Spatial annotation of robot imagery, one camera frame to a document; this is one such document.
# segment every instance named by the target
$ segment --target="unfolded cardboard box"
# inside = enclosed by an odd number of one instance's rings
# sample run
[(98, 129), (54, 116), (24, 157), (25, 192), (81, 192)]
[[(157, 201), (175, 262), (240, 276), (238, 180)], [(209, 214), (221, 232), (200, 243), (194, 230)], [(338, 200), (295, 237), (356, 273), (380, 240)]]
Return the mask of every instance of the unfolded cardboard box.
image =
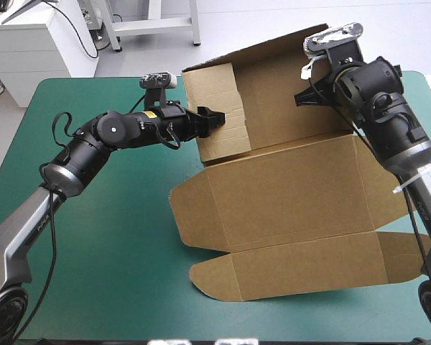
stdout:
[[(295, 106), (306, 36), (320, 25), (184, 70), (190, 108), (226, 113), (198, 146), (205, 169), (171, 192), (184, 243), (226, 252), (190, 279), (227, 301), (404, 282), (413, 234), (376, 231), (407, 213), (397, 181), (326, 107)], [(327, 66), (315, 66), (313, 78)]]

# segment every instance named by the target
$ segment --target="white floor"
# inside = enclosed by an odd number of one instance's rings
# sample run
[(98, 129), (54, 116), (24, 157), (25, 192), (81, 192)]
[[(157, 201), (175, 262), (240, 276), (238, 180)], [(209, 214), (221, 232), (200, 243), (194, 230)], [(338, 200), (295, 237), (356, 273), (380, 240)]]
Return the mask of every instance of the white floor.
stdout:
[[(164, 17), (187, 15), (187, 0), (162, 0)], [(96, 77), (134, 76), (197, 63), (289, 32), (327, 22), (360, 22), (366, 60), (383, 55), (404, 70), (428, 75), (431, 85), (431, 1), (408, 0), (199, 0), (202, 45), (190, 32), (124, 37), (123, 52), (101, 52)], [(143, 1), (111, 0), (124, 20), (147, 9)], [(25, 109), (8, 93), (0, 96), (0, 164)]]

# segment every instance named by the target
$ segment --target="green tabletop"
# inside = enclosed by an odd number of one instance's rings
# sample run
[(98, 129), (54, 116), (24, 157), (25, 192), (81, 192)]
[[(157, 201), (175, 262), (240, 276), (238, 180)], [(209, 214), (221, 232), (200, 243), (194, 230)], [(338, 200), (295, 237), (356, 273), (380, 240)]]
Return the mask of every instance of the green tabletop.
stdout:
[[(54, 115), (69, 111), (75, 129), (106, 109), (126, 112), (143, 93), (138, 81), (52, 79), (40, 84), (0, 169), (0, 223), (40, 184), (40, 163), (58, 152), (50, 131)], [(431, 137), (426, 80), (407, 72), (404, 83), (407, 99)], [(185, 103), (181, 79), (168, 98)], [(220, 253), (189, 248), (180, 241), (168, 200), (171, 188), (201, 169), (195, 141), (178, 151), (155, 145), (112, 154), (86, 191), (67, 200), (56, 214), (55, 276), (24, 338), (431, 338), (417, 298), (425, 277), (244, 303), (224, 303), (202, 294), (192, 286), (188, 270)], [(411, 231), (406, 217), (384, 229)], [(29, 254), (34, 283), (25, 287), (32, 305), (42, 289), (50, 254), (46, 229)]]

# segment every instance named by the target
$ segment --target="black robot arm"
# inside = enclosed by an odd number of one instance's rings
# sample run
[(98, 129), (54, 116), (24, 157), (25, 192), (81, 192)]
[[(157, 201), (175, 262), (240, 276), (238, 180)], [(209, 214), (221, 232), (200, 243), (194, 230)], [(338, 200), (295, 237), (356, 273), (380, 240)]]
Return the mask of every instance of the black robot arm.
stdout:
[[(403, 96), (401, 68), (382, 57), (363, 61), (357, 43), (362, 31), (359, 23), (352, 23), (305, 40), (311, 61), (302, 78), (309, 78), (310, 87), (295, 96), (296, 104), (332, 106), (356, 132), (356, 127), (361, 128), (366, 135), (361, 139), (379, 163), (397, 176), (396, 191), (404, 192), (408, 206), (412, 198), (431, 238), (431, 141)], [(321, 58), (329, 61), (330, 72), (312, 82), (312, 64)], [(412, 225), (417, 230), (414, 219)], [(431, 250), (423, 272), (430, 281), (420, 286), (420, 301), (431, 322)]]
[[(225, 123), (225, 114), (198, 107), (195, 113), (166, 99), (176, 85), (170, 73), (145, 75), (145, 110), (107, 111), (71, 134), (72, 140), (51, 162), (40, 167), (44, 183), (0, 225), (0, 345), (10, 344), (27, 307), (23, 282), (31, 282), (27, 252), (66, 198), (78, 196), (116, 150), (151, 144), (178, 149), (181, 142), (205, 138)], [(60, 113), (52, 125), (53, 133)]]

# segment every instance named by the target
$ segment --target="white cable tie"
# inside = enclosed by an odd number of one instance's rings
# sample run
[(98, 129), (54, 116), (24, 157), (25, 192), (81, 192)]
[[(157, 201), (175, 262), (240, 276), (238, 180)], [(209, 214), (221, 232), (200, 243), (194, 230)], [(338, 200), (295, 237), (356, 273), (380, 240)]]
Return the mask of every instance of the white cable tie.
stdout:
[(317, 55), (313, 57), (307, 65), (302, 67), (302, 74), (300, 75), (301, 79), (303, 79), (304, 81), (307, 81), (308, 79), (310, 79), (311, 70), (313, 69), (313, 63), (315, 63), (315, 61), (322, 60), (326, 57), (327, 57), (326, 54)]
[(424, 174), (428, 174), (428, 172), (431, 171), (431, 164), (426, 164), (422, 167), (418, 168), (418, 173), (411, 177), (409, 180), (405, 181), (404, 183), (402, 183), (401, 185), (398, 185), (395, 189), (393, 189), (393, 193), (397, 194), (397, 193), (401, 193), (402, 190), (404, 188), (406, 188), (410, 183), (418, 180), (419, 178), (421, 178)]

